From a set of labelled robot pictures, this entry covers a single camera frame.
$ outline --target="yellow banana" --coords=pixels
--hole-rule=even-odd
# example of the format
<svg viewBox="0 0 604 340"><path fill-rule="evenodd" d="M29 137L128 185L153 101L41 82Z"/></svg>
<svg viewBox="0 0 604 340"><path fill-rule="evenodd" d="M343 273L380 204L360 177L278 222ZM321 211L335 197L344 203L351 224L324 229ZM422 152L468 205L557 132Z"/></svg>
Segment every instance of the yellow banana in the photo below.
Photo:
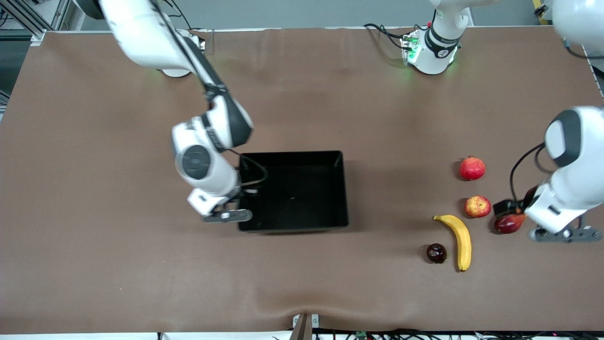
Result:
<svg viewBox="0 0 604 340"><path fill-rule="evenodd" d="M472 261L472 240L466 225L453 215L436 215L432 219L446 224L453 230L457 238L457 266L459 271L465 272Z"/></svg>

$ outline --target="red fruit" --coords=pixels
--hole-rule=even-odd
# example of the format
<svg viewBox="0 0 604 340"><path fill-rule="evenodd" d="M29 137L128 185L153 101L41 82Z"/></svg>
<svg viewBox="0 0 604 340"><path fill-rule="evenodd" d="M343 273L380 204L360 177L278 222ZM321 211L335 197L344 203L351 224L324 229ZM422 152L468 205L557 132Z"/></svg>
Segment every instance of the red fruit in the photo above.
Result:
<svg viewBox="0 0 604 340"><path fill-rule="evenodd" d="M502 234L511 234L520 229L525 218L525 214L503 215L495 220L495 230Z"/></svg>
<svg viewBox="0 0 604 340"><path fill-rule="evenodd" d="M465 180L477 180L484 175L484 162L478 158L470 156L463 160L459 167L459 174Z"/></svg>
<svg viewBox="0 0 604 340"><path fill-rule="evenodd" d="M490 214L491 205L489 200L484 196L472 196L466 201L464 209L470 217L485 217Z"/></svg>

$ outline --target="black tray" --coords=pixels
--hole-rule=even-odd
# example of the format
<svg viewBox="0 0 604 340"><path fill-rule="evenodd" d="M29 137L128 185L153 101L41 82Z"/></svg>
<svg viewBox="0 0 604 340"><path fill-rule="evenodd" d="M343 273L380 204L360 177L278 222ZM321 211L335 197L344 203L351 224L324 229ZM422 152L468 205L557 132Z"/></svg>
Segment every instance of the black tray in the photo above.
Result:
<svg viewBox="0 0 604 340"><path fill-rule="evenodd" d="M243 154L268 171L257 186L245 187L239 209L253 217L239 223L245 232L301 232L346 227L348 206L341 151ZM242 182L262 178L262 170L239 157ZM251 194L249 189L258 189Z"/></svg>

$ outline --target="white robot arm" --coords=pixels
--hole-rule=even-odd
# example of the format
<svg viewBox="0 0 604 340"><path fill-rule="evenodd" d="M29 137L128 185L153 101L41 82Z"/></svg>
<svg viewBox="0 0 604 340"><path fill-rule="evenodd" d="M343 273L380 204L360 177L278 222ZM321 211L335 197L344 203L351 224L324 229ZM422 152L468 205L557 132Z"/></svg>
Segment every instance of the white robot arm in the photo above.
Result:
<svg viewBox="0 0 604 340"><path fill-rule="evenodd" d="M442 73L453 62L469 18L466 7L491 5L500 0L430 0L435 7L429 28L403 38L405 62L426 74Z"/></svg>
<svg viewBox="0 0 604 340"><path fill-rule="evenodd" d="M561 112L545 132L545 148L559 168L537 188L525 213L556 234L604 202L604 110Z"/></svg>
<svg viewBox="0 0 604 340"><path fill-rule="evenodd" d="M554 0L552 11L566 44L604 50L604 0ZM540 228L533 237L601 239L594 231L573 235L570 224L604 202L604 108L577 106L561 112L549 124L544 144L558 169L537 187L524 211Z"/></svg>
<svg viewBox="0 0 604 340"><path fill-rule="evenodd" d="M183 37L154 0L74 0L93 18L105 18L124 54L138 65L161 70L186 70L205 88L209 109L172 128L178 174L194 189L191 206L205 221L245 221L249 211L226 211L240 191L237 171L222 157L245 144L253 129L245 109L195 43Z"/></svg>

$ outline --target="cable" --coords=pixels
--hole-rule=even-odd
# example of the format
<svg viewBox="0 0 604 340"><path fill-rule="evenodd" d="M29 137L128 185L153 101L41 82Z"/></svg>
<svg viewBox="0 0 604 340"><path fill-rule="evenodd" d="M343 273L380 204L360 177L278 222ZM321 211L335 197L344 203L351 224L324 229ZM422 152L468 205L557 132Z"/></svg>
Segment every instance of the cable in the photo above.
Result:
<svg viewBox="0 0 604 340"><path fill-rule="evenodd" d="M539 161L539 154L541 153L541 151L543 151L543 149L545 149L545 144L540 146L539 149L537 149L537 152L535 153L535 165L541 172L544 172L546 174L553 174L554 172L552 170L546 169L545 166L541 165L541 162Z"/></svg>
<svg viewBox="0 0 604 340"><path fill-rule="evenodd" d="M576 53L570 48L570 43L566 40L566 38L562 38L562 42L564 43L564 48L573 56L581 59L604 59L604 56L584 56L579 53Z"/></svg>
<svg viewBox="0 0 604 340"><path fill-rule="evenodd" d="M545 143L541 143L541 144L535 146L534 148L532 148L531 150L528 150L527 153L525 153L524 155L522 155L522 157L520 157L520 159L516 162L516 164L514 164L512 171L510 171L510 190L512 192L512 198L515 201L518 201L518 198L516 196L516 191L514 190L514 172L516 171L516 168L520 165L520 163L522 163L522 161L525 158L527 158L528 155L533 153L535 150L539 149L542 145L545 145Z"/></svg>
<svg viewBox="0 0 604 340"><path fill-rule="evenodd" d="M264 166L260 165L260 164L259 164L257 161L255 161L255 160L253 160L253 159L249 158L249 157L248 157L248 156L246 156L246 155L242 155L242 154L240 154L239 152L237 152L237 151L235 151L235 150L233 150L233 149L227 149L227 150L228 150L228 151L231 151L231 152L232 152L232 153L234 153L235 155L238 155L239 157L241 157L241 158L243 158L243 159L245 159L245 160L247 160L247 161L249 161L249 162L253 163L253 164L254 164L254 165L256 165L256 166L257 166L257 167L258 167L260 170L262 170L262 173L264 173L264 175L262 176L262 178L261 178L261 179L259 179L259 180L254 180L254 181L249 181L249 182L245 182L245 183L242 183L242 184L241 184L241 186L250 186L250 185L256 185L256 184L258 184L258 183L261 183L261 182L265 181L265 180L268 178L268 170L266 170L266 168L265 168Z"/></svg>
<svg viewBox="0 0 604 340"><path fill-rule="evenodd" d="M185 16L185 14L181 11L181 8L178 7L178 4L176 3L176 0L172 0L172 4L174 4L174 6L171 5L171 3L168 2L168 0L164 0L164 2L166 4L168 4L168 6L172 7L172 9L177 10L178 13L180 13L180 15L174 15L173 18L182 18L184 19L184 21L187 23L187 27L190 30L191 29L191 24L189 24L187 17Z"/></svg>
<svg viewBox="0 0 604 340"><path fill-rule="evenodd" d="M385 34L385 35L388 37L388 39L390 40L390 42L391 42L391 43L392 43L394 46L396 46L396 47L400 48L401 50L405 50L405 51L411 51L411 49L410 49L409 47L403 47L403 46L401 46L401 45L397 44L397 43L396 43L396 42L395 42L395 41L392 39L392 38L399 38L399 39L400 39L400 38L402 38L402 36L399 36L399 35L392 34L392 33L388 32L388 31L386 30L386 28L382 28L382 27L384 27L383 25L382 25L382 26L377 26L376 24L371 24L371 23L369 23L369 24L365 24L365 25L363 25L363 27L365 27L365 28L369 28L369 27L375 27L375 28L377 28L377 30L378 30L378 31L380 31L381 33Z"/></svg>
<svg viewBox="0 0 604 340"><path fill-rule="evenodd" d="M0 27L4 26L8 20L12 20L8 12L0 8Z"/></svg>

